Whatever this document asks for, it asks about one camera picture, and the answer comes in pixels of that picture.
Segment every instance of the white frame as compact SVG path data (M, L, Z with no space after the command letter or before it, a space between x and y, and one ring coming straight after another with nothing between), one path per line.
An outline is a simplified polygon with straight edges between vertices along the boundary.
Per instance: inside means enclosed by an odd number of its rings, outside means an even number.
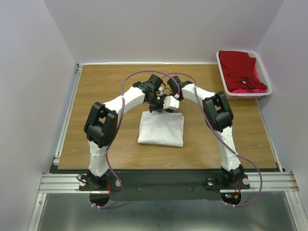
M101 64L136 64L136 63L101 63ZM183 64L183 63L161 63L161 64ZM189 64L209 64L209 63L189 63ZM68 122L72 113L73 104L81 77L83 64L78 64L78 70L76 74L76 79L74 87L72 90L70 104L68 106L66 116L64 119L64 124L62 132L59 138L57 149L54 155L53 164L59 164L59 160L62 153L62 147L64 144L65 135L67 132ZM278 165L280 172L263 172L263 192L285 192L287 201L296 225L297 230L303 231L308 230L308 217L305 213L302 201L299 196L299 189L296 183L296 180L292 172L283 172L283 167L281 166L278 156L275 152L274 146L271 142L271 138L267 133L269 143L274 155L274 159ZM260 180L258 173L246 173L250 180L251 189L242 190L243 192L256 192L260 185ZM77 174L43 174L41 183L38 190L37 200L34 206L33 214L31 217L29 231L37 231L39 227L39 221L42 216L42 211L44 208L45 199L48 193L108 193L108 191L95 191L95 192L81 192L79 191L79 181L76 179ZM221 190L222 193L230 192L228 190Z

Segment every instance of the wooden tabletop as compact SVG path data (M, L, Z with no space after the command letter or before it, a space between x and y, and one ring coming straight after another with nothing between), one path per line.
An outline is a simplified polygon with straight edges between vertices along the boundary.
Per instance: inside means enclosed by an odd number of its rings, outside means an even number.
M223 91L217 65L85 65L70 117L59 169L87 169L90 149L83 131L92 104L110 101L120 95L121 82L140 70L160 70L165 73L184 72L198 81L198 86L211 91ZM146 81L151 73L130 78L125 90L137 81ZM182 81L187 77L179 76ZM237 152L254 161L258 167L272 168L276 163L255 100L229 101L233 114L233 137ZM138 144L141 113L148 111L147 103L134 107L124 115L120 131L109 151L113 168L171 169L220 168L221 157L217 140L206 126L198 105L183 100L184 147ZM251 164L242 161L246 168Z

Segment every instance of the plastic basket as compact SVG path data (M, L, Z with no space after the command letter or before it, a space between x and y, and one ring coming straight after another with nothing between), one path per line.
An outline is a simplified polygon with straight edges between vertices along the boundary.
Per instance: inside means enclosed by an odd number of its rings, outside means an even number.
M272 89L270 86L269 77L266 74L265 68L262 64L262 61L259 55L255 51L242 51L242 52L247 52L250 57L256 58L256 70L257 70L259 81L264 83L268 87L268 89L264 93L232 93L232 92L229 92L227 89L225 78L222 73L220 60L219 60L219 51L218 51L216 53L216 57L217 57L217 62L218 62L218 67L220 71L223 88L224 88L227 98L229 100L253 100L253 99L258 99L264 95L270 95L272 93Z

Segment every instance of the gray wall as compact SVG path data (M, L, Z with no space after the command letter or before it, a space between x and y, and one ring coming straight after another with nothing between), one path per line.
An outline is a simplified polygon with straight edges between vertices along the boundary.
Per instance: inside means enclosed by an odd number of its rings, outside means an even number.
M255 50L283 0L44 0L79 63L215 62Z
M0 230L25 231L76 65L41 0L1 1L0 33Z
M286 0L257 48L273 87L260 100L279 160L293 171L308 211L308 2Z

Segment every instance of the cable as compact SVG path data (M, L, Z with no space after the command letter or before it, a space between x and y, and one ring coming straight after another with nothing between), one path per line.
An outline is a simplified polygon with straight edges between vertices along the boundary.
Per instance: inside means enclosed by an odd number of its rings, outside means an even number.
M199 105L199 107L200 107L200 110L201 110L201 112L202 112L202 114L203 114L203 116L204 116L204 118L205 118L205 122L206 122L207 126L208 126L208 127L210 128L210 130L214 133L214 135L216 136L216 138L217 138L226 148L228 148L234 155L238 156L239 158L248 161L248 162L249 162L250 164L252 164L252 165L255 167L255 169L257 170L257 172L258 172L258 174L259 174L259 176L260 176L260 189L259 189L257 195L255 196L255 198L252 199L251 201L247 202L247 203L242 204L242 205L231 205L231 204L229 204L229 205L234 206L234 207L243 207L243 206L249 205L250 203L254 202L254 201L260 196L261 191L262 191L262 187L263 187L263 178L262 178L260 169L255 165L254 162L252 162L252 161L249 160L248 158L238 155L238 153L237 153L236 151L234 151L228 144L226 144L226 143L222 140L222 138L214 131L213 127L212 127L211 124L209 123L208 118L206 117L206 115L205 115L205 113L204 113L203 106L202 106L202 104L201 104L201 102L200 102L200 99L199 99L199 97L198 97L198 94L197 94L197 80L196 80L195 78L193 78L192 76L190 76L190 75L188 75L188 74L185 74L185 73L181 73L181 72L172 72L172 73L168 73L168 75L174 75L174 74L187 76L187 77L191 78L191 79L194 81L194 86L195 86L195 87L194 87L194 93L195 93L195 96L196 96L196 100L197 100L198 105Z
M166 74L164 72L161 72L161 71L155 71L155 70L145 70L145 71L138 71L138 72L135 72L131 75L129 75L128 77L126 77L123 81L122 81L122 85L121 85L121 96L122 96L122 110L121 110L121 116L120 116L120 121L119 121L119 124L116 128L116 133L115 135L117 135L117 133L119 132L119 129L121 127L121 124L122 124L122 121L123 121L123 115L124 115L124 110L125 110L125 99L124 99L124 83L126 82L126 80L128 80L129 78L131 78L132 76L136 75L136 74L139 74L139 73L144 73L144 72L155 72L155 73L159 73L159 74L162 74L162 75L165 75L165 76L168 76L170 79L172 79L172 81L175 82L175 84L177 85L178 87L178 94L180 94L180 86L179 84L177 83L177 81L171 77L169 74ZM110 162L109 162L109 158L108 158L108 150L110 149L110 146L111 144L107 147L106 149L106 161L107 161L107 165L110 169L110 171L112 172L112 174L115 176L115 178L120 182L120 187L121 187L121 194L118 196L118 198L113 202L111 203L110 205L107 205L107 206L97 206L93 203L91 203L92 207L95 207L95 208L98 208L98 209L106 209L106 208L111 208L112 206L114 206L120 199L121 197L123 196L124 194L124 187L123 187L123 183L120 179L120 177L115 173L115 171L112 169L111 165L110 165Z

